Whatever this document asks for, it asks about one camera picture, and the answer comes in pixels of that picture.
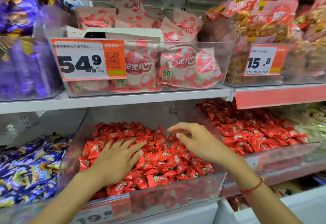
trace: forearm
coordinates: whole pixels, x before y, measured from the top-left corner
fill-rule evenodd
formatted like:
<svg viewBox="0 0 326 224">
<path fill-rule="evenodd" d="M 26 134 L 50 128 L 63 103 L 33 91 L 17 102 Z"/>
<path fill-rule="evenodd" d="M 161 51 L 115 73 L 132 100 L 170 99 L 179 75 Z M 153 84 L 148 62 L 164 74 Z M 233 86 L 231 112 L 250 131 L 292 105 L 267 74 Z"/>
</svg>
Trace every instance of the forearm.
<svg viewBox="0 0 326 224">
<path fill-rule="evenodd" d="M 224 167 L 234 178 L 239 189 L 252 189 L 260 183 L 259 177 L 242 157 L 236 155 L 232 160 L 232 163 L 229 162 Z M 265 184 L 249 194 L 244 194 L 244 197 L 261 224 L 302 223 Z"/>
<path fill-rule="evenodd" d="M 98 186 L 92 178 L 86 173 L 77 173 L 30 224 L 69 224 L 97 190 Z"/>
</svg>

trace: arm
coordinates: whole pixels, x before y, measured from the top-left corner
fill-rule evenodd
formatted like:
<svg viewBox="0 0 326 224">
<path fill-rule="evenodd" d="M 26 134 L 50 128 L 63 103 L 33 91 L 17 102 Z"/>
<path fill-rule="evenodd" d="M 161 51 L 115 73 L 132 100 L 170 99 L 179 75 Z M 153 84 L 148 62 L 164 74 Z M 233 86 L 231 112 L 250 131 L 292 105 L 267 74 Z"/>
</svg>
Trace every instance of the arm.
<svg viewBox="0 0 326 224">
<path fill-rule="evenodd" d="M 108 142 L 92 167 L 77 173 L 68 186 L 29 223 L 69 224 L 98 190 L 120 182 L 137 163 L 143 152 L 132 155 L 146 142 L 128 148 L 135 140 L 120 140 L 112 148 L 112 141 Z"/>
<path fill-rule="evenodd" d="M 190 132 L 192 139 L 179 133 L 182 130 Z M 168 131 L 178 132 L 179 140 L 195 155 L 227 169 L 239 189 L 252 189 L 260 183 L 260 179 L 245 159 L 217 140 L 204 126 L 197 123 L 178 123 L 170 127 Z M 265 184 L 245 194 L 244 197 L 262 224 L 302 224 Z"/>
</svg>

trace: orange price tag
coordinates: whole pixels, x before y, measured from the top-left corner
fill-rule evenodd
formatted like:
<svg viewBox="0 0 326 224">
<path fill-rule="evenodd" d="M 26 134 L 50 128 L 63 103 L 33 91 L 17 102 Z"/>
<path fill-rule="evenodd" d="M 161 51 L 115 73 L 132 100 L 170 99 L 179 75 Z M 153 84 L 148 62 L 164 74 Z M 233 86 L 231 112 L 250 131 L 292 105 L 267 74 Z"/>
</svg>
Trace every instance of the orange price tag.
<svg viewBox="0 0 326 224">
<path fill-rule="evenodd" d="M 51 39 L 65 81 L 126 79 L 123 40 Z"/>
<path fill-rule="evenodd" d="M 288 46 L 251 45 L 244 76 L 279 75 Z"/>
<path fill-rule="evenodd" d="M 131 216 L 130 197 L 88 204 L 75 216 L 72 224 L 100 224 L 118 221 Z"/>
</svg>

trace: hand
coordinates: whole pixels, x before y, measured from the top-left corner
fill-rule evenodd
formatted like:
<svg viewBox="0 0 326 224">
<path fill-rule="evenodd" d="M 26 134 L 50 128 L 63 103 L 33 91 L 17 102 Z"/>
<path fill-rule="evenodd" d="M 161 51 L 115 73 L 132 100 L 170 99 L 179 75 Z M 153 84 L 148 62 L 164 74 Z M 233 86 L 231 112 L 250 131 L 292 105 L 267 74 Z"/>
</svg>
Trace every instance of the hand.
<svg viewBox="0 0 326 224">
<path fill-rule="evenodd" d="M 131 158 L 134 152 L 146 144 L 142 142 L 129 148 L 136 139 L 136 137 L 128 141 L 122 139 L 113 144 L 112 148 L 110 147 L 113 141 L 109 141 L 92 167 L 81 173 L 88 174 L 88 177 L 96 180 L 98 189 L 120 182 L 144 154 L 141 150 Z"/>
<path fill-rule="evenodd" d="M 180 133 L 188 131 L 192 139 Z M 178 123 L 170 128 L 170 132 L 177 132 L 176 136 L 186 147 L 198 157 L 218 163 L 224 167 L 237 157 L 231 149 L 217 140 L 203 125 L 197 123 Z"/>
</svg>

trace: bracelet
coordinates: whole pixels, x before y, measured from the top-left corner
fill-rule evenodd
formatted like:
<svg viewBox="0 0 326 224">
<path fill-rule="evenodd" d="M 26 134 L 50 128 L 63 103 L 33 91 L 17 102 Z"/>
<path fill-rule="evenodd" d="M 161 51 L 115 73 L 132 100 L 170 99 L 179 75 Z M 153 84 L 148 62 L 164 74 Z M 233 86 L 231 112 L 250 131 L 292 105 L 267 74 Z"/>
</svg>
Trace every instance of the bracelet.
<svg viewBox="0 0 326 224">
<path fill-rule="evenodd" d="M 265 181 L 263 177 L 259 177 L 259 179 L 260 179 L 260 182 L 259 182 L 258 185 L 256 185 L 255 187 L 253 187 L 253 188 L 251 188 L 251 189 L 240 190 L 240 192 L 241 192 L 242 194 L 249 194 L 249 193 L 252 193 L 255 189 L 259 188 L 259 187 L 263 184 L 263 182 Z"/>
</svg>

